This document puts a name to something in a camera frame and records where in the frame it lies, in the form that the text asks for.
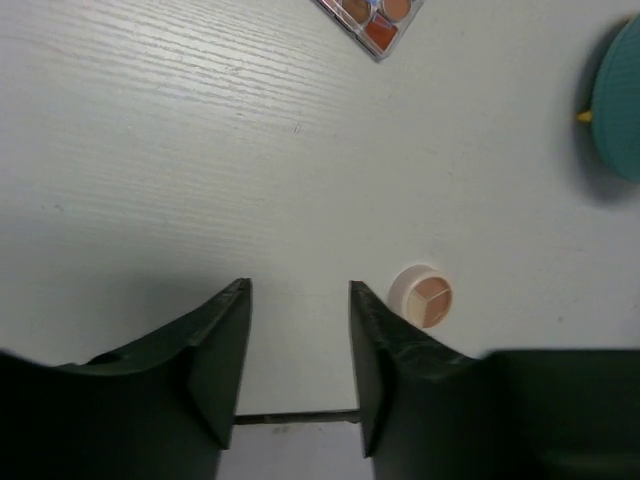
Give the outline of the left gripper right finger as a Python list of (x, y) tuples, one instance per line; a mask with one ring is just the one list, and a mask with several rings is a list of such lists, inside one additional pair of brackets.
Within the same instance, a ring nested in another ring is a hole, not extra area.
[(349, 288), (364, 454), (379, 479), (635, 479), (635, 350), (467, 357)]

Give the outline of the eyeshadow palette clear case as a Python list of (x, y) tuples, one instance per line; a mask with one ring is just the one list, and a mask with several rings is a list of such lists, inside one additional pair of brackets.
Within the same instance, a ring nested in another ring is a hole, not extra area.
[(423, 0), (317, 0), (315, 4), (370, 56), (386, 59), (409, 29)]

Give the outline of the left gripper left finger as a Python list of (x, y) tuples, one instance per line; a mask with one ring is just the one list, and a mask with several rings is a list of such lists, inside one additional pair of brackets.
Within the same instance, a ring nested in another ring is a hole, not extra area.
[(212, 479), (230, 444), (252, 283), (86, 364), (1, 356), (5, 479)]

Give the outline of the round beige powder compact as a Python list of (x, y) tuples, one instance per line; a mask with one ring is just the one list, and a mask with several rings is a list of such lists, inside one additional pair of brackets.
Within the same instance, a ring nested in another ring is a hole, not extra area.
[(387, 296), (389, 309), (419, 329), (433, 328), (441, 323), (452, 303), (451, 282), (441, 272), (424, 264), (402, 271)]

